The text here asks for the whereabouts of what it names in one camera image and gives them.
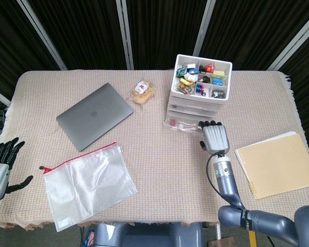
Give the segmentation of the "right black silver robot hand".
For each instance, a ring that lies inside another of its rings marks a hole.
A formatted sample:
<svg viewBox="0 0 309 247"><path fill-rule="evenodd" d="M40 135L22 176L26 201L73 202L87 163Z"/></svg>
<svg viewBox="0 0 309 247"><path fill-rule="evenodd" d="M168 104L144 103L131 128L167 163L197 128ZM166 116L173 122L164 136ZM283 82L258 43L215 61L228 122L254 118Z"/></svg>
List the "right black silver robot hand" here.
<svg viewBox="0 0 309 247"><path fill-rule="evenodd" d="M227 154L230 150L226 127L221 122L214 120L200 121L198 127L201 128L204 140L200 141L201 148L210 155L220 152Z"/></svg>

